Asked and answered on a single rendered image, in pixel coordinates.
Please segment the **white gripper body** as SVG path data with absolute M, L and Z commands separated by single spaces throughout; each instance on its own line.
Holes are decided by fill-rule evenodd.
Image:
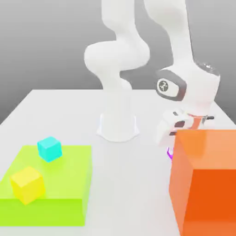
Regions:
M 177 128 L 175 121 L 161 120 L 156 129 L 156 143 L 162 147 L 174 147 Z

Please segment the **small cyan cube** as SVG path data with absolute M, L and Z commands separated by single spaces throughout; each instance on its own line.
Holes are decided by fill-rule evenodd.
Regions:
M 39 156 L 48 163 L 62 156 L 61 142 L 52 136 L 38 141 L 37 149 Z

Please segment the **small yellow cube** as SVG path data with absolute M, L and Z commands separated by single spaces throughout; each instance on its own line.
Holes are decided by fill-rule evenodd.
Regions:
M 24 205 L 30 204 L 45 194 L 42 174 L 28 166 L 10 176 L 12 190 Z

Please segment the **large orange box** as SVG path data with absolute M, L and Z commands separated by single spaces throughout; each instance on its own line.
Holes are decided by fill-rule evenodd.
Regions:
M 236 236 L 236 130 L 181 130 L 169 193 L 180 236 Z

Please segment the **large green box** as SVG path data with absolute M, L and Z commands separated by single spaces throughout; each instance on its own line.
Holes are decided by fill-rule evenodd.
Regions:
M 64 145 L 62 157 L 47 163 L 37 147 L 21 148 L 0 181 L 0 226 L 83 226 L 92 177 L 91 146 Z M 45 195 L 24 205 L 12 191 L 10 176 L 27 166 L 38 170 Z

